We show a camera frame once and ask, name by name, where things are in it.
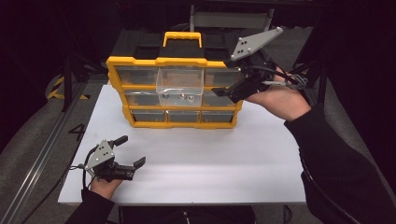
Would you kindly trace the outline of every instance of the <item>white tabletop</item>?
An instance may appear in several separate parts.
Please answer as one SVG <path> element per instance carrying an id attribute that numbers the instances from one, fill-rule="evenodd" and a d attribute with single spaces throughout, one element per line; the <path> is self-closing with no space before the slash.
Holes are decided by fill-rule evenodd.
<path id="1" fill-rule="evenodd" d="M 113 148 L 115 161 L 147 161 L 133 181 L 122 182 L 113 196 L 115 203 L 305 202 L 297 144 L 283 120 L 262 107 L 244 102 L 235 128 L 201 130 L 133 128 L 121 106 L 118 93 L 105 85 L 73 161 L 83 163 L 103 139 L 128 135 L 128 142 Z M 69 172 L 59 203 L 81 202 L 81 178 L 82 170 Z"/>

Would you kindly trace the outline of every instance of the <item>yellow handle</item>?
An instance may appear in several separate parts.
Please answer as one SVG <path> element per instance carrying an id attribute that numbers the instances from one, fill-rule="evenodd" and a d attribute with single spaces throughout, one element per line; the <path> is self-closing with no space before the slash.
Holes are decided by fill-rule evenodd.
<path id="1" fill-rule="evenodd" d="M 201 33 L 196 32 L 166 32 L 165 38 L 163 39 L 163 46 L 166 47 L 166 41 L 168 39 L 197 39 L 199 42 L 199 48 L 202 47 Z"/>

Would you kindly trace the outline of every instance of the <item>person's arm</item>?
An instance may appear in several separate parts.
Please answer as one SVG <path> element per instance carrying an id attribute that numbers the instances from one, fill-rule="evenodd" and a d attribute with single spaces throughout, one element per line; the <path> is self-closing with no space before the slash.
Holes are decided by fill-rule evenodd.
<path id="1" fill-rule="evenodd" d="M 331 128 L 322 105 L 311 109 L 299 92 L 286 87 L 270 87 L 247 100 L 286 121 L 310 173 L 302 179 L 314 216 L 325 223 L 353 223 L 348 215 L 360 223 L 395 223 L 396 208 L 375 167 Z"/>
<path id="2" fill-rule="evenodd" d="M 122 180 L 107 182 L 104 179 L 93 180 L 91 190 L 83 192 L 83 201 L 72 216 L 66 221 L 67 224 L 104 224 L 114 206 L 111 198 Z"/>

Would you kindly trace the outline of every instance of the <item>yellow storage organizer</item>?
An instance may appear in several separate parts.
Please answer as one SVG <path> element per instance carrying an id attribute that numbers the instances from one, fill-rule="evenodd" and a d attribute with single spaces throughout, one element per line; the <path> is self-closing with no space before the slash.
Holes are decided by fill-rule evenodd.
<path id="1" fill-rule="evenodd" d="M 211 90 L 242 78 L 223 63 L 230 55 L 224 39 L 191 32 L 121 32 L 106 64 L 129 123 L 146 128 L 234 127 L 242 101 L 234 104 Z"/>

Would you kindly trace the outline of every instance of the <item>clear plastic box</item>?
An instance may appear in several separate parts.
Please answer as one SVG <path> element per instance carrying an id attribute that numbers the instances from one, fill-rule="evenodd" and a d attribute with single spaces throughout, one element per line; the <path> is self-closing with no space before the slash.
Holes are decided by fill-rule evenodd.
<path id="1" fill-rule="evenodd" d="M 162 106 L 201 106 L 204 68 L 192 66 L 160 68 L 156 92 Z"/>

